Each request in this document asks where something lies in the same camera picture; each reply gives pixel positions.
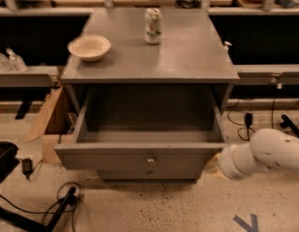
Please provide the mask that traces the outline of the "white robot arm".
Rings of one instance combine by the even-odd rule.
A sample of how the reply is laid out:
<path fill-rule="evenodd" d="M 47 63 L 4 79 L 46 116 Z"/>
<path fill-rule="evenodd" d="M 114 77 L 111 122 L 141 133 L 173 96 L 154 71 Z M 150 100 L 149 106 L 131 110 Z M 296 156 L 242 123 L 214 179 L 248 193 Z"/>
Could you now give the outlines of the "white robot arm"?
<path fill-rule="evenodd" d="M 258 130 L 249 142 L 224 147 L 218 166 L 229 179 L 243 179 L 266 168 L 299 172 L 299 138 L 280 130 Z"/>

